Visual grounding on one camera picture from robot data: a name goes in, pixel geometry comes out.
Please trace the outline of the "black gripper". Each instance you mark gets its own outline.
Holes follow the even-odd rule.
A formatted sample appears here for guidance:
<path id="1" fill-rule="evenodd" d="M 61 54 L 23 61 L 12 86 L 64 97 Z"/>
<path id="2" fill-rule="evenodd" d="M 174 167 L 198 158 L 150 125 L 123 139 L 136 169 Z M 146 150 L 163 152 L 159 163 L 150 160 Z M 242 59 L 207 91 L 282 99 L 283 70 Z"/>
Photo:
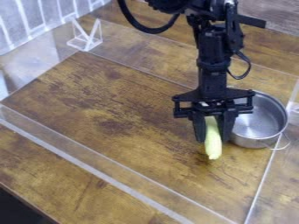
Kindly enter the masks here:
<path id="1" fill-rule="evenodd" d="M 199 86 L 190 92 L 172 97 L 174 117 L 191 118 L 196 141 L 206 141 L 204 116 L 218 116 L 219 133 L 223 142 L 230 140 L 236 117 L 251 114 L 254 90 L 227 86 L 226 67 L 202 67 Z"/>

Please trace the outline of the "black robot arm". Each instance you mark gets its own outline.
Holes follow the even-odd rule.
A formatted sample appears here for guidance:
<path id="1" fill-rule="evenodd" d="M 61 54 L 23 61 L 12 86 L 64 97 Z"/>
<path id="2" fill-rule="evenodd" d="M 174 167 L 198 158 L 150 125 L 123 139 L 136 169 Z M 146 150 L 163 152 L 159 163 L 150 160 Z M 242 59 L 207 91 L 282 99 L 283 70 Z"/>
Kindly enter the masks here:
<path id="1" fill-rule="evenodd" d="M 199 58 L 199 86 L 172 97 L 174 116 L 192 121 L 196 140 L 207 139 L 208 117 L 216 118 L 220 140 L 228 141 L 236 117 L 252 112 L 252 90 L 227 86 L 230 63 L 240 55 L 243 32 L 239 25 L 238 0 L 146 0 L 167 13 L 184 14 L 192 28 Z"/>

